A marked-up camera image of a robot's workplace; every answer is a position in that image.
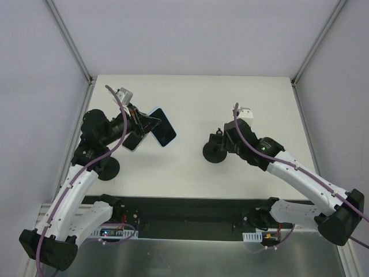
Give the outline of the black phone stand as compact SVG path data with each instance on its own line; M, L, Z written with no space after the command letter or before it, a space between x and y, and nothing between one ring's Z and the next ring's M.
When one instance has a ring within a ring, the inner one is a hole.
M218 128L215 133L209 135L209 140L202 149L205 160L213 164L218 164L226 159L227 151L222 149L222 142L223 131Z
M105 168L99 174L98 179L101 181L110 181L118 175L120 168L119 162L115 158L110 157Z

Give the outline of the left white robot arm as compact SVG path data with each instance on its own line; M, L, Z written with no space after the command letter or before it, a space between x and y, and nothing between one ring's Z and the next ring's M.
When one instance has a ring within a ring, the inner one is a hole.
M96 180L109 181L120 171L120 164L111 156L113 151L108 145L116 142L116 146L120 147L130 133L144 138L166 119L161 108L145 114L132 104L122 108L121 113L112 120L99 109L85 113L81 141L74 151L64 184L39 224L33 230L23 230L19 237L27 255L36 260L40 276L43 274L42 264L57 271L68 269L89 231L104 222L117 224L121 220L120 208L98 201L79 222L72 221Z

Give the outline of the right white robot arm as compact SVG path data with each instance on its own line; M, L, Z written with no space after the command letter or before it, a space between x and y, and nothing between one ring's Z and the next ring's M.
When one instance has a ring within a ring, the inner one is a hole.
M297 224L316 229L329 242L344 246L360 221L368 219L364 214L362 192L347 191L301 166L272 138L258 138L241 118L224 125L222 148L285 181L311 201L311 205L306 205L271 198L271 205L261 208L259 213L265 227L271 228L277 223Z

